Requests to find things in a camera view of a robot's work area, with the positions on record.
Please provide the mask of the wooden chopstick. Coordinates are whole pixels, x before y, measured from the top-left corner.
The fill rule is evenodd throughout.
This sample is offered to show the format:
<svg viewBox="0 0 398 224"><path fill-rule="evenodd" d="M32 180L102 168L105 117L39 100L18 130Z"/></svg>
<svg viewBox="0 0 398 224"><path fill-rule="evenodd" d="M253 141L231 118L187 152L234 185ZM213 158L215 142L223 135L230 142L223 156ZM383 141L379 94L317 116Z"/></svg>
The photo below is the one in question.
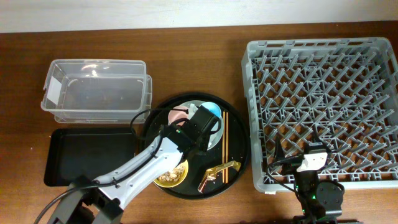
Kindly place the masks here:
<svg viewBox="0 0 398 224"><path fill-rule="evenodd" d="M224 119L225 119L225 111L222 111L222 119L223 119L223 122L224 122ZM223 135L222 135L222 163L224 164L225 163L225 133L224 133L224 130L225 130L225 124L223 123ZM225 183L225 172L224 172L224 170L222 170L221 171L221 173L222 173L222 183L224 184Z"/></svg>
<svg viewBox="0 0 398 224"><path fill-rule="evenodd" d="M224 119L224 124L225 124L225 128L224 128L224 133L225 133L225 156L224 156L224 158L225 158L225 163L228 163L228 156L229 156L229 149L228 149L228 147L229 147L229 143L228 143L228 140L229 140L229 134L228 134L228 131L229 131L229 124L228 124L228 121L229 121L229 114L228 114L228 112L226 112L225 113L225 119ZM228 181L229 181L229 177L228 177L228 175L229 175L229 172L228 172L228 168L226 168L225 170L225 178L224 178L224 180L225 180L225 183L227 184L228 183Z"/></svg>

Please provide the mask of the pink cup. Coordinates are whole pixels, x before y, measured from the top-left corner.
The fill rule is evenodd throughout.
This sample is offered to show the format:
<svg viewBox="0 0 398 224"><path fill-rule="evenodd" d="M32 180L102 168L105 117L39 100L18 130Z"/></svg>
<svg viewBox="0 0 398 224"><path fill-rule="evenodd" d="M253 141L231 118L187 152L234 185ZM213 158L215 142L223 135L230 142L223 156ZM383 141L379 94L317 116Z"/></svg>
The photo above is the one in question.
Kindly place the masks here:
<svg viewBox="0 0 398 224"><path fill-rule="evenodd" d="M182 118L188 118L188 108L186 106L175 106L173 110L169 111L168 124Z"/></svg>

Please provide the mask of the gold snack wrapper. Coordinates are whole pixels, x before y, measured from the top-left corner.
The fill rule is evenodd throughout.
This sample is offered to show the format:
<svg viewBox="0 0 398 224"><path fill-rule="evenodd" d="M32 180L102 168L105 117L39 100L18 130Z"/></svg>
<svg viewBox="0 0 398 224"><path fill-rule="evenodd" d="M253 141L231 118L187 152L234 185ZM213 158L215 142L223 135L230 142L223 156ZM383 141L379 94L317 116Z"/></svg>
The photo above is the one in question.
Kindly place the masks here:
<svg viewBox="0 0 398 224"><path fill-rule="evenodd" d="M239 171L240 167L241 167L241 163L237 162L237 161L230 161L230 162L207 169L205 171L205 174L204 174L199 186L198 186L198 191L200 193L203 193L207 182L216 180L219 172L223 173L223 183L227 184L229 182L228 169L230 167L232 167L236 171Z"/></svg>

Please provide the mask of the nuts and rice food waste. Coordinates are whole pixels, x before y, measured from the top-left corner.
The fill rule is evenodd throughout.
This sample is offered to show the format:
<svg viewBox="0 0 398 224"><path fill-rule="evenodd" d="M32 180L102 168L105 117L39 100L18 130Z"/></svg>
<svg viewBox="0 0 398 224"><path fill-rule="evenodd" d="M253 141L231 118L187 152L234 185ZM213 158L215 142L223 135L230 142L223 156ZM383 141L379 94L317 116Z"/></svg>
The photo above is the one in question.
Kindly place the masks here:
<svg viewBox="0 0 398 224"><path fill-rule="evenodd" d="M157 178L159 182L175 183L178 182L184 175L186 168L183 165L174 167L172 170L165 172Z"/></svg>

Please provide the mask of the yellow bowl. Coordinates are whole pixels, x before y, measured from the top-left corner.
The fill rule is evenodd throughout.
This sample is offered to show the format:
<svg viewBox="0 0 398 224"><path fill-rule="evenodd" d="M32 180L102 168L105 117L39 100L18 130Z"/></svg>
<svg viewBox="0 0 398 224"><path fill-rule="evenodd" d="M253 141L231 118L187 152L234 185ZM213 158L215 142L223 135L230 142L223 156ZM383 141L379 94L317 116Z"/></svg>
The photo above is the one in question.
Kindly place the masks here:
<svg viewBox="0 0 398 224"><path fill-rule="evenodd" d="M184 161L172 170L156 178L154 183L159 187L171 188L181 184L188 174L188 161Z"/></svg>

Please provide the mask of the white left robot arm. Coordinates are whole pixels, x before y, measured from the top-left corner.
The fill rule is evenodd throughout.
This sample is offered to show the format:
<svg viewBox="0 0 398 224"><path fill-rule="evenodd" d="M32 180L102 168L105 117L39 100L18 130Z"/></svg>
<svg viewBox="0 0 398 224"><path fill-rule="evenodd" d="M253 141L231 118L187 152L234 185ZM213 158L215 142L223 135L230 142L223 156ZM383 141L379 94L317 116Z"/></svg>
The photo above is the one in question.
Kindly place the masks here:
<svg viewBox="0 0 398 224"><path fill-rule="evenodd" d="M221 115L200 105L191 118L161 126L145 150L121 167L95 178L70 184L39 214L38 223L55 207L49 223L120 223L132 199L163 173L195 154L207 151L212 134L221 129Z"/></svg>

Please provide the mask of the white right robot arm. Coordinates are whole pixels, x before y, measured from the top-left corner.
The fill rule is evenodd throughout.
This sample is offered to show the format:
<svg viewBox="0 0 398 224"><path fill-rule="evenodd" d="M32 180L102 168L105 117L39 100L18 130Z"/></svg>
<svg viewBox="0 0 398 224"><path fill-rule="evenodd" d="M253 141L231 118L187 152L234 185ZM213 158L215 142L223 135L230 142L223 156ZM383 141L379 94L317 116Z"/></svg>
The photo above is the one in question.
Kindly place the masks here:
<svg viewBox="0 0 398 224"><path fill-rule="evenodd" d="M330 157L331 149L318 136L304 144L304 152L285 157L280 138L276 138L274 166L282 167L282 174L293 175L294 193L302 206L303 215L293 217L294 223L337 223L342 214L345 188L332 180L320 180L321 172Z"/></svg>

